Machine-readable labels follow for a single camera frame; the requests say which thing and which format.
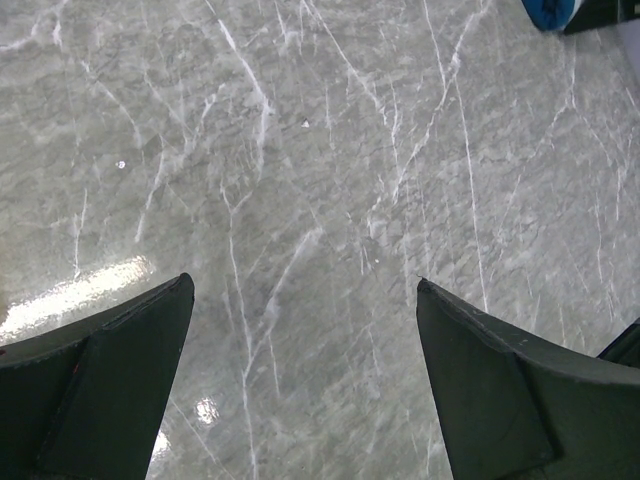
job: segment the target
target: marble countertop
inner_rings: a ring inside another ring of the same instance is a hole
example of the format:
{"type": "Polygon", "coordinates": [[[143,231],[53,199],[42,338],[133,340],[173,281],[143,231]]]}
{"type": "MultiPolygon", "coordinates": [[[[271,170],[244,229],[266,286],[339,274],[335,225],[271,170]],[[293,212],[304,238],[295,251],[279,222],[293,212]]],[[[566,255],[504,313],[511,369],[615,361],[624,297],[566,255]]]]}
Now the marble countertop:
{"type": "Polygon", "coordinates": [[[450,479],[419,276],[599,352],[639,101],[516,0],[0,1],[0,343],[187,271],[149,478],[450,479]]]}

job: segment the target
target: gray marble surface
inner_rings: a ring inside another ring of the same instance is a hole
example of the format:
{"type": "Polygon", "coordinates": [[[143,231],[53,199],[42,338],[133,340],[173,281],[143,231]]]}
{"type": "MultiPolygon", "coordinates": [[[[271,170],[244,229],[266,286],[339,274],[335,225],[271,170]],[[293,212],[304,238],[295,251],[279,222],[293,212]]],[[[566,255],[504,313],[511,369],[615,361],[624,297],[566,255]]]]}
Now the gray marble surface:
{"type": "Polygon", "coordinates": [[[418,276],[602,349],[639,99],[516,0],[0,0],[0,343],[187,271],[149,478],[450,479],[418,276]]]}

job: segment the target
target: blue object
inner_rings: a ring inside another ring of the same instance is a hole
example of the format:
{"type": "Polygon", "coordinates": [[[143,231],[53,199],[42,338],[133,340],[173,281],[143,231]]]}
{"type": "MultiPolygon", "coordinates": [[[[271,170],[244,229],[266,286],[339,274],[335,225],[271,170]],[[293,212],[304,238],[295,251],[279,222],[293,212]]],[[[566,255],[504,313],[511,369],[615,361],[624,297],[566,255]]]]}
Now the blue object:
{"type": "Polygon", "coordinates": [[[581,0],[522,0],[533,24],[543,31],[564,29],[581,3],[581,0]]]}

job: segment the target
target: marble table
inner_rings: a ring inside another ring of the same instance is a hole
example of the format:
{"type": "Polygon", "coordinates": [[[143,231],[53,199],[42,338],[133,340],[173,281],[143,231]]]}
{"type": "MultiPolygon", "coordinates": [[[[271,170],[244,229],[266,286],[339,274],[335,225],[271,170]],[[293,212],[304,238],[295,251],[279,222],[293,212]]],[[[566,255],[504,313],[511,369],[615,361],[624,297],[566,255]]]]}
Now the marble table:
{"type": "Polygon", "coordinates": [[[615,29],[515,0],[2,0],[0,343],[187,271],[149,478],[450,479],[419,276],[596,354],[639,102],[615,29]]]}

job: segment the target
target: black object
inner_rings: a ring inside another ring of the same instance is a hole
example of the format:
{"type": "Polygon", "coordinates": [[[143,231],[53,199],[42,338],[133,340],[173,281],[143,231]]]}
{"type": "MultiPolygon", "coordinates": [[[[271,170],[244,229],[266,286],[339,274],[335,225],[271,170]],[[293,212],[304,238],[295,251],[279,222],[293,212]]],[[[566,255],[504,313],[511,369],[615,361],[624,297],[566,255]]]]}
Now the black object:
{"type": "Polygon", "coordinates": [[[427,280],[417,317],[456,480],[640,479],[640,323],[591,358],[427,280]]]}
{"type": "Polygon", "coordinates": [[[565,27],[574,33],[608,27],[640,18],[640,0],[586,0],[565,27]]]}
{"type": "Polygon", "coordinates": [[[0,479],[144,479],[193,301],[182,274],[3,347],[0,479]]]}

